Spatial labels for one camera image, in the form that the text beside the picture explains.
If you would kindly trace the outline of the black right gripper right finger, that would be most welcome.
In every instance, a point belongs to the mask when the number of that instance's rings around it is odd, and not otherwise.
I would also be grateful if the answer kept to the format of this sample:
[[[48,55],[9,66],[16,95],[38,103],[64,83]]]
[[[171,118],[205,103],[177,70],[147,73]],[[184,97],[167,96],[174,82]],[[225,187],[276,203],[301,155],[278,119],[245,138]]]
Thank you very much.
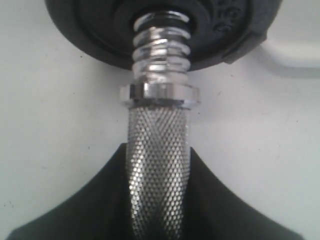
[[[301,240],[229,190],[192,148],[185,199],[185,240]]]

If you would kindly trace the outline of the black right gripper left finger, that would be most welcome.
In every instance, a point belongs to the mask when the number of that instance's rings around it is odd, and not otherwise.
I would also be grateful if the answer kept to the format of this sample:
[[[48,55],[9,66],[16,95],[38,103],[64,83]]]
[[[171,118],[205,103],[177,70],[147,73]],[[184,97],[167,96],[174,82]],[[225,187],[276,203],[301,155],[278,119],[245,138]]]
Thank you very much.
[[[14,229],[9,240],[131,240],[129,194],[122,143],[78,192]]]

